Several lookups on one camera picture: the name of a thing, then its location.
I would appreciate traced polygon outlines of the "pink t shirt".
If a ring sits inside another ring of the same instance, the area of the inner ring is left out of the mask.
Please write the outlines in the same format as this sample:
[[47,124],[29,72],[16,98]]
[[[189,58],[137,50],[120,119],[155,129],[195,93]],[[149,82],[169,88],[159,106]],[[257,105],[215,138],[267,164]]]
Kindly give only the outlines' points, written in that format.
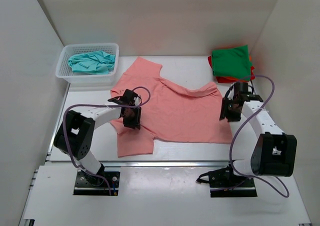
[[117,133],[118,157],[152,154],[154,141],[230,144],[232,131],[220,120],[222,95],[214,82],[191,90],[161,77],[162,65],[138,57],[111,89],[111,97],[126,89],[137,92],[145,105],[140,129],[122,119],[111,121]]

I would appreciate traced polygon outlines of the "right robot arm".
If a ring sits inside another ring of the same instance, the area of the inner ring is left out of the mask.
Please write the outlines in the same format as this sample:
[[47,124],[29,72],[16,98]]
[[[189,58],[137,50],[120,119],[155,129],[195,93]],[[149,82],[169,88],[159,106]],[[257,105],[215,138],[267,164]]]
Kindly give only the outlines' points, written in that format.
[[220,120],[250,124],[257,137],[249,158],[229,160],[232,169],[224,173],[224,181],[236,186],[243,177],[290,177],[294,171],[297,139],[286,134],[265,110],[266,101],[249,90],[246,82],[234,83],[222,99]]

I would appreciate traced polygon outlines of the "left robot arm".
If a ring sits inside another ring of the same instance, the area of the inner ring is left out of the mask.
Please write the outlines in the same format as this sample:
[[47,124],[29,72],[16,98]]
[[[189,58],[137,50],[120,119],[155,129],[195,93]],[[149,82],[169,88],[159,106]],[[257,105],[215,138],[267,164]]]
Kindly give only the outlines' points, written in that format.
[[105,167],[91,152],[94,131],[117,119],[122,120],[124,127],[139,130],[142,103],[136,92],[126,89],[123,95],[110,98],[107,104],[82,104],[81,107],[89,108],[86,112],[71,107],[63,115],[53,145],[69,156],[89,184],[100,187],[106,183]]

